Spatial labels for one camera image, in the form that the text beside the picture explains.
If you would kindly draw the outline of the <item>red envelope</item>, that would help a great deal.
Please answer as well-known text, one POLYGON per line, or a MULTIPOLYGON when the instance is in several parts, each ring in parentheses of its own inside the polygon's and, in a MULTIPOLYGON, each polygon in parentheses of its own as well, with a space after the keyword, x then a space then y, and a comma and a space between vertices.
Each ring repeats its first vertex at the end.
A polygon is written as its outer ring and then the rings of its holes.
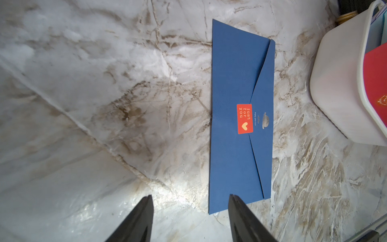
POLYGON ((367 98, 387 126, 387 44, 365 54, 363 78, 367 98))

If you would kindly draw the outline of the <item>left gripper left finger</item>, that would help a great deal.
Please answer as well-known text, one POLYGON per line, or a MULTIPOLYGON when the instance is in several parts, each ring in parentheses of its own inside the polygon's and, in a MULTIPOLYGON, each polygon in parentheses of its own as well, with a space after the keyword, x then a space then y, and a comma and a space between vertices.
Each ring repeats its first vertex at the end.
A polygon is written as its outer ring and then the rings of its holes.
POLYGON ((150 242, 154 205, 151 195, 143 197, 106 242, 150 242))

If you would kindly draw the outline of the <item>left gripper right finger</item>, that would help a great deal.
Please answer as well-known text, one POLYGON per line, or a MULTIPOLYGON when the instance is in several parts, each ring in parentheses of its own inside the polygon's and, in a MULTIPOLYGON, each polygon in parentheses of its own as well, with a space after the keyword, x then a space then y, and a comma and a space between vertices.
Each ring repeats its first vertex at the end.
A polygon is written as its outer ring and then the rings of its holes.
POLYGON ((277 241, 239 196, 229 196, 228 214, 234 242, 277 241))

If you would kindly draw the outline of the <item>white storage box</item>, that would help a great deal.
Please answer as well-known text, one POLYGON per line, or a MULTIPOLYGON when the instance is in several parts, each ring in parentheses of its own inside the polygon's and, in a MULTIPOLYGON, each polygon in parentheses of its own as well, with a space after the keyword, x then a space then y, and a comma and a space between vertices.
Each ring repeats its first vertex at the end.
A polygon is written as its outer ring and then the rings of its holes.
POLYGON ((310 77, 315 104, 351 141, 386 146, 387 128, 366 97, 363 63, 374 1, 322 38, 310 77))

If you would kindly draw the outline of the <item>light blue envelope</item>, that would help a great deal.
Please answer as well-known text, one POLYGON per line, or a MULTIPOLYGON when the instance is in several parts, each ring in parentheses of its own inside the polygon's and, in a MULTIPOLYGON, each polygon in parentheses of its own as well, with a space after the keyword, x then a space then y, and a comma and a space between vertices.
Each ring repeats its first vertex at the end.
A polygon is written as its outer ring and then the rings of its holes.
POLYGON ((380 17, 376 18, 376 20, 372 22, 370 25, 366 49, 365 49, 366 53, 379 47, 382 43, 382 37, 383 37, 384 25, 385 25, 385 14, 386 12, 380 17))

